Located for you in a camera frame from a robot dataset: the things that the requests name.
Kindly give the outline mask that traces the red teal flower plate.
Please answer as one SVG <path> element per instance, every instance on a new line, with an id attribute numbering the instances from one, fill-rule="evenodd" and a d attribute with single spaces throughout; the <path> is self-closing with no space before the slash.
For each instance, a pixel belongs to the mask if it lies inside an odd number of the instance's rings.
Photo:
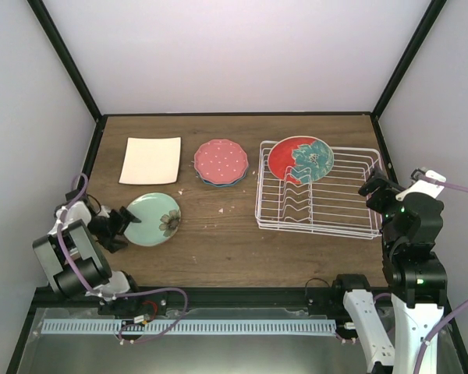
<path id="1" fill-rule="evenodd" d="M 277 142 L 268 155 L 268 169 L 278 179 L 296 185 L 317 182 L 332 170 L 335 155 L 323 140 L 290 136 Z"/>

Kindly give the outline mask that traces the beige square plate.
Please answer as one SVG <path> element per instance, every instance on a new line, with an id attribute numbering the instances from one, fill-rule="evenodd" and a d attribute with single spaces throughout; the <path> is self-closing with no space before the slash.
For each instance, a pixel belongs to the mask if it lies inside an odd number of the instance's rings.
<path id="1" fill-rule="evenodd" d="M 182 139 L 128 138 L 119 183 L 167 185 L 178 179 Z"/>

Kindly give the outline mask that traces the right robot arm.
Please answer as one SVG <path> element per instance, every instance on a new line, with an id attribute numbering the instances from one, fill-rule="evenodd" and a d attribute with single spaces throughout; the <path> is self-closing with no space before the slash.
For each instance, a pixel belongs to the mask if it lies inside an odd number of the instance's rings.
<path id="1" fill-rule="evenodd" d="M 381 222 L 382 271 L 395 317 L 391 340 L 381 321 L 367 278 L 339 274 L 331 293 L 336 312 L 351 318 L 369 373 L 435 373 L 438 343 L 429 337 L 441 322 L 447 302 L 447 273 L 433 251 L 442 227 L 442 188 L 417 169 L 405 189 L 375 168 L 359 194 Z"/>

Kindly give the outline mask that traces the blue dotted scalloped plate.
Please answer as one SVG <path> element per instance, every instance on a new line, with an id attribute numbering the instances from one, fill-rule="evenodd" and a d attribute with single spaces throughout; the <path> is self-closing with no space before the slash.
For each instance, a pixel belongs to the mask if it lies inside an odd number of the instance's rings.
<path id="1" fill-rule="evenodd" d="M 210 185 L 210 186 L 217 187 L 217 188 L 224 188 L 224 187 L 234 186 L 237 183 L 239 183 L 240 181 L 242 181 L 246 177 L 247 172 L 248 172 L 248 170 L 246 169 L 245 172 L 243 173 L 243 175 L 240 178 L 237 178 L 234 182 L 230 182 L 230 183 L 213 183 L 211 181 L 208 181 L 208 180 L 202 178 L 198 171 L 196 171 L 196 176 L 206 185 Z"/>

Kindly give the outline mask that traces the pink dotted scalloped plate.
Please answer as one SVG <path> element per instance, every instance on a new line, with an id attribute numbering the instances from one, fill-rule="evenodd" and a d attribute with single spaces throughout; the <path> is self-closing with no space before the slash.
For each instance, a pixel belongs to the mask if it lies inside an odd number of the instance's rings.
<path id="1" fill-rule="evenodd" d="M 230 183 L 249 167 L 243 148 L 229 139 L 212 139 L 199 146 L 194 154 L 194 168 L 213 183 Z"/>

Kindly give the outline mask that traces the white wire dish rack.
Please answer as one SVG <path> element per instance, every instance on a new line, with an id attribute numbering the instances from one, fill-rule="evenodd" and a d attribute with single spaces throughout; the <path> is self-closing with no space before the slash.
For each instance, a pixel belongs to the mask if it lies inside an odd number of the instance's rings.
<path id="1" fill-rule="evenodd" d="M 274 176 L 268 158 L 275 141 L 260 144 L 255 217 L 259 228 L 344 238 L 379 237 L 381 215 L 366 207 L 358 191 L 375 168 L 375 149 L 334 147 L 335 164 L 324 178 L 296 184 Z"/>

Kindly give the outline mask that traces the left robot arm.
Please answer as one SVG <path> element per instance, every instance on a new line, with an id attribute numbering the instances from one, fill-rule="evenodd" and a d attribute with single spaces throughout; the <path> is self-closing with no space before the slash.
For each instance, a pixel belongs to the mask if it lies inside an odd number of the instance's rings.
<path id="1" fill-rule="evenodd" d="M 66 202 L 55 208 L 54 227 L 32 244 L 51 289 L 60 298 L 116 299 L 125 314 L 138 313 L 143 294 L 128 273 L 111 269 L 103 251 L 126 248 L 124 231 L 140 222 L 124 206 L 114 210 L 80 190 L 66 193 Z"/>

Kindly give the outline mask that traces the mint green flower plate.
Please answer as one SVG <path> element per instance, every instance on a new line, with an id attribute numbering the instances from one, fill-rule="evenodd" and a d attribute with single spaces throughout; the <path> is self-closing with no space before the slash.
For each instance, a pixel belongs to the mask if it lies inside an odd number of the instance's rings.
<path id="1" fill-rule="evenodd" d="M 129 223 L 124 231 L 126 239 L 135 245 L 160 245 L 179 229 L 181 210 L 170 195 L 148 193 L 132 201 L 126 209 L 139 220 Z"/>

